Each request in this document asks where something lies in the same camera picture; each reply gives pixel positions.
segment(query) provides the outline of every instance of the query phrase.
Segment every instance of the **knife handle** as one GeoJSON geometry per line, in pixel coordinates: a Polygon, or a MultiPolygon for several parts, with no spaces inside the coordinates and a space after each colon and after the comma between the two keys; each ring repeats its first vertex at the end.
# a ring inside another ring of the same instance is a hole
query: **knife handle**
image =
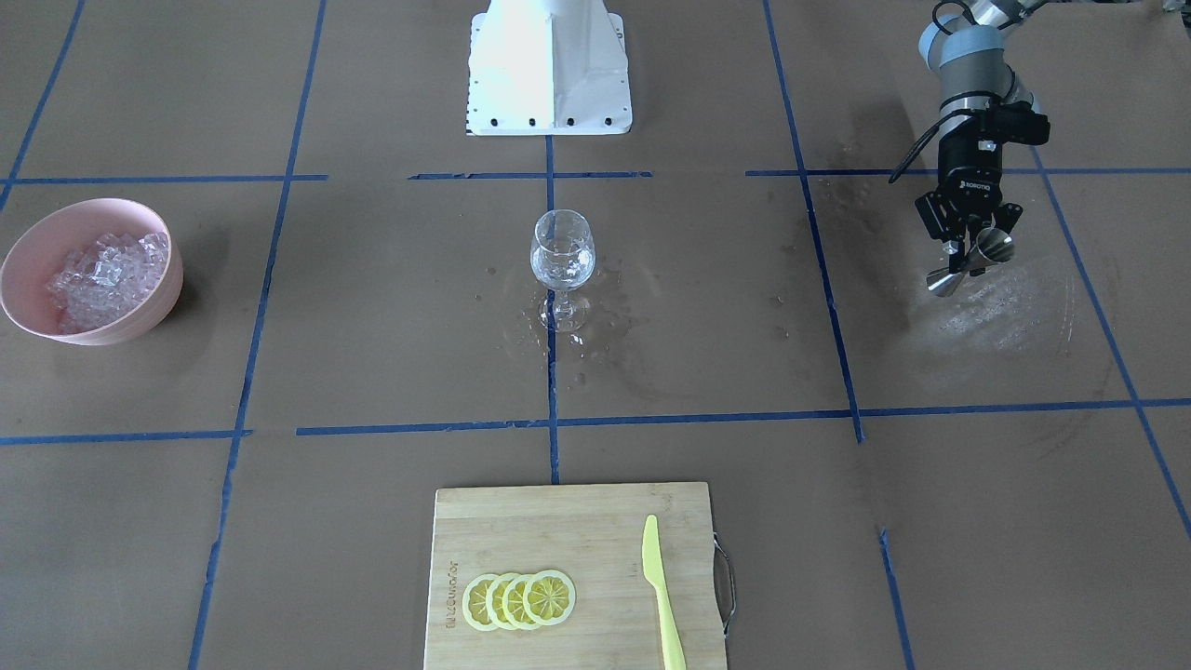
{"type": "Polygon", "coordinates": [[[682,656],[682,643],[678,638],[674,610],[669,606],[669,594],[663,589],[657,589],[657,627],[662,633],[662,663],[666,670],[686,670],[686,657],[682,656]]]}

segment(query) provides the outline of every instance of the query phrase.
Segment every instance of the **ice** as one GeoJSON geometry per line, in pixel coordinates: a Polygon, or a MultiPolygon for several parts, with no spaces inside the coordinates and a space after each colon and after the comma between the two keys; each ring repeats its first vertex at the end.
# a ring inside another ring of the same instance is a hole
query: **ice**
{"type": "Polygon", "coordinates": [[[144,301],[161,281],[169,239],[152,232],[141,239],[105,232],[83,249],[71,250],[62,271],[45,287],[58,309],[58,331],[86,332],[107,325],[144,301]]]}

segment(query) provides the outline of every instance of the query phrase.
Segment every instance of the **clear liquid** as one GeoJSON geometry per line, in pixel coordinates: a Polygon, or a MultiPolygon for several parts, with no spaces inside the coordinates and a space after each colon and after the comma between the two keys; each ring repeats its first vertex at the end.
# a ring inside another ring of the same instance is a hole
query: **clear liquid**
{"type": "Polygon", "coordinates": [[[530,253],[530,267],[538,281],[555,290],[570,290],[584,284],[596,270],[596,251],[580,248],[572,253],[551,253],[536,246],[530,253]]]}

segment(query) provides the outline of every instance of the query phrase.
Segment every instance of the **metal jigger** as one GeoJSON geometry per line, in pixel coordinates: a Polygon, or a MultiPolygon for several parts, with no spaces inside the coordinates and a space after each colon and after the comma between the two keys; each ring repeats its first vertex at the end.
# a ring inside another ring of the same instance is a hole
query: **metal jigger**
{"type": "Polygon", "coordinates": [[[1014,238],[999,227],[985,227],[975,236],[975,244],[964,258],[959,271],[941,267],[927,275],[927,289],[946,298],[955,292],[967,273],[1009,262],[1016,250],[1014,238]]]}

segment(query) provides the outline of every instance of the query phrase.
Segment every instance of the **light blue joint cap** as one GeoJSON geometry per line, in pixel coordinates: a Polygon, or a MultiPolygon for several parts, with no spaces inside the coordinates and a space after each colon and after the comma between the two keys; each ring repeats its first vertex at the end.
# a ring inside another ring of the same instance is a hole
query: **light blue joint cap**
{"type": "MultiPolygon", "coordinates": [[[[947,25],[947,21],[958,18],[960,18],[959,14],[943,14],[939,17],[939,23],[947,25]]],[[[939,37],[939,26],[930,23],[927,24],[927,30],[922,31],[922,37],[918,38],[918,52],[922,54],[922,60],[928,68],[930,67],[930,45],[935,43],[936,37],[939,37]]]]}
{"type": "Polygon", "coordinates": [[[947,42],[943,42],[943,56],[939,61],[939,67],[943,67],[955,58],[994,49],[1005,49],[1005,38],[1002,37],[999,30],[991,25],[968,26],[955,31],[947,38],[947,42]]]}

